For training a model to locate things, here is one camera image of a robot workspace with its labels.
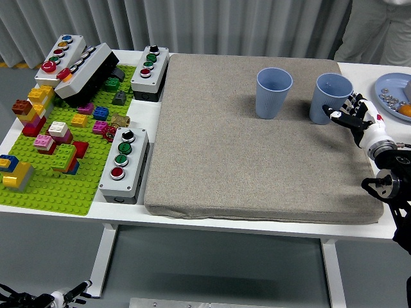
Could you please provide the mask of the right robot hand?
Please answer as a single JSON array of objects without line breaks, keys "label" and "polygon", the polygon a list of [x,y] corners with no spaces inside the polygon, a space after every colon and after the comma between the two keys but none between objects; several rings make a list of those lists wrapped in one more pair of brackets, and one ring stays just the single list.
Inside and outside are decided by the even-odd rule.
[{"label": "right robot hand", "polygon": [[375,159],[383,151],[398,148],[394,139],[387,135],[385,122],[373,102],[360,93],[352,93],[340,110],[327,104],[322,109],[331,121],[350,129],[354,143],[369,158]]}]

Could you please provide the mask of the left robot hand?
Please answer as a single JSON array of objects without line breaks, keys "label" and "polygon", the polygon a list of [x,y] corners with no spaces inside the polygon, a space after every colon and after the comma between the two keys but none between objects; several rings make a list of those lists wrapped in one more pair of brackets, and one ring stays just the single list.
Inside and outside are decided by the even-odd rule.
[{"label": "left robot hand", "polygon": [[53,300],[50,307],[69,307],[71,303],[83,305],[86,298],[92,297],[87,293],[91,286],[92,282],[85,280],[72,289],[65,288],[52,292]]}]

